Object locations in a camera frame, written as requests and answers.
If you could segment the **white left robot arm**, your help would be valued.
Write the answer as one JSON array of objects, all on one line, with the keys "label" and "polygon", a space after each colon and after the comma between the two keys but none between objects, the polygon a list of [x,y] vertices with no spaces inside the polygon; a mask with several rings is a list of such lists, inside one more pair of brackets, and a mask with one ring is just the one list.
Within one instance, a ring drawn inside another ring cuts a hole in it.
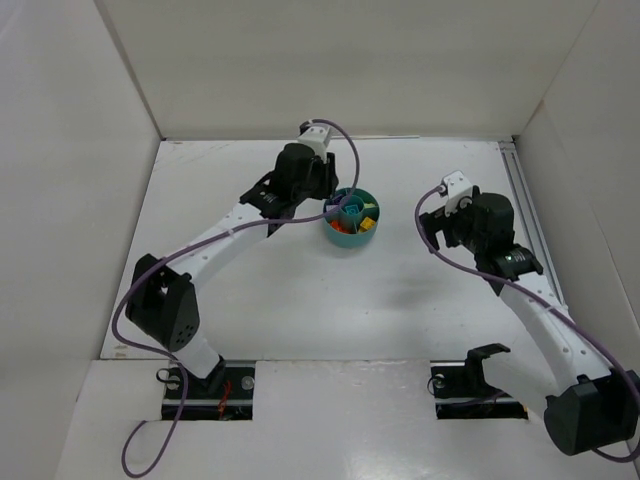
[{"label": "white left robot arm", "polygon": [[126,318],[179,361],[205,389],[221,382],[225,361],[206,339],[198,293],[235,257],[273,235],[307,199],[327,200],[336,191],[335,154],[324,158],[310,146],[288,143],[275,167],[240,196],[216,225],[168,260],[151,254],[134,269]]}]

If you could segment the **lavender lego brick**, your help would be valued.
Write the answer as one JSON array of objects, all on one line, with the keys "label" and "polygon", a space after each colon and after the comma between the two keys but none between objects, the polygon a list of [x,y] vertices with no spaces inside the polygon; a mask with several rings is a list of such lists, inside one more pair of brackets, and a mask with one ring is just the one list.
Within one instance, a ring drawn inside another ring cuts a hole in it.
[{"label": "lavender lego brick", "polygon": [[340,204],[339,200],[336,199],[331,199],[328,200],[325,204],[324,204],[324,212],[330,212],[335,210]]}]

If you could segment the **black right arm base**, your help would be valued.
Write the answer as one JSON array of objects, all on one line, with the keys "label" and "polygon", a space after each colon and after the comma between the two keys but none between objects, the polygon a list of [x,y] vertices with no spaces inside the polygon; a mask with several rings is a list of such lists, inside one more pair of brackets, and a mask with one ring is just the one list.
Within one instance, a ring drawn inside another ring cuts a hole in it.
[{"label": "black right arm base", "polygon": [[493,343],[470,349],[464,360],[433,360],[427,390],[434,397],[438,420],[528,420],[527,409],[505,392],[489,385],[483,362],[509,353]]}]

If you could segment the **orange teardrop lego plate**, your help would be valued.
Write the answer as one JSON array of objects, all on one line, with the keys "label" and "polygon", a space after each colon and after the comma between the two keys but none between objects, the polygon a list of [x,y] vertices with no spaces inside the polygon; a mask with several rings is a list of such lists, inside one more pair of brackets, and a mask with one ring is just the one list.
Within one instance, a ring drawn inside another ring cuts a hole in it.
[{"label": "orange teardrop lego plate", "polygon": [[357,228],[353,223],[341,223],[339,220],[333,220],[329,223],[329,225],[337,232],[341,234],[356,234]]}]

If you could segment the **yellow orange lego brick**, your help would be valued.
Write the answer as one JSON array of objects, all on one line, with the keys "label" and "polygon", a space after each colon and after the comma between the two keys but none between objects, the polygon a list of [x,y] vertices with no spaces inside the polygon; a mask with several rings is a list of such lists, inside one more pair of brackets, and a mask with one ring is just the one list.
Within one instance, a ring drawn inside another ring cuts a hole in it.
[{"label": "yellow orange lego brick", "polygon": [[370,217],[365,217],[358,227],[359,233],[364,233],[372,230],[376,226],[376,221]]}]

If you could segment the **teal flower lego piece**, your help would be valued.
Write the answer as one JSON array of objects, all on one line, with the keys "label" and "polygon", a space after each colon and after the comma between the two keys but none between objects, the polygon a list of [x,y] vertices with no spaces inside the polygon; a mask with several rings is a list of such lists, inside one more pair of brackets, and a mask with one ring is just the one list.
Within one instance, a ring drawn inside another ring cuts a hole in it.
[{"label": "teal flower lego piece", "polygon": [[357,196],[351,196],[342,206],[342,212],[349,217],[355,217],[364,210],[364,202]]}]

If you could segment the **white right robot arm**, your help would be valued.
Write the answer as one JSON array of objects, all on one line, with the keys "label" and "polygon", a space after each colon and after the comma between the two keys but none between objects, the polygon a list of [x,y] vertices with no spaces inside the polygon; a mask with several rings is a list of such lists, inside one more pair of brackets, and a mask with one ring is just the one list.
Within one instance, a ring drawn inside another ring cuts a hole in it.
[{"label": "white right robot arm", "polygon": [[539,415],[552,443],[567,456],[592,451],[615,463],[604,447],[632,439],[639,423],[639,376],[581,329],[552,291],[544,268],[516,243],[514,209],[501,194],[475,185],[440,184],[427,193],[445,203],[414,220],[429,252],[453,268],[485,280],[524,325],[552,376],[510,362],[501,343],[475,347],[464,362],[464,382],[476,399],[500,392]]}]

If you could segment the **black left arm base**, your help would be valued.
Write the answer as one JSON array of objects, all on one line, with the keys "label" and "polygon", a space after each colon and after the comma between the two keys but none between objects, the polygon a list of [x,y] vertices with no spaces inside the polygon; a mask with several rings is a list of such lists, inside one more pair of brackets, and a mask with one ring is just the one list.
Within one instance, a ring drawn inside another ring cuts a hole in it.
[{"label": "black left arm base", "polygon": [[[215,389],[208,390],[189,375],[186,401],[180,415],[185,421],[250,421],[253,418],[256,363],[230,361]],[[173,420],[185,391],[180,370],[170,364],[156,371],[156,380],[164,387],[161,418]]]}]

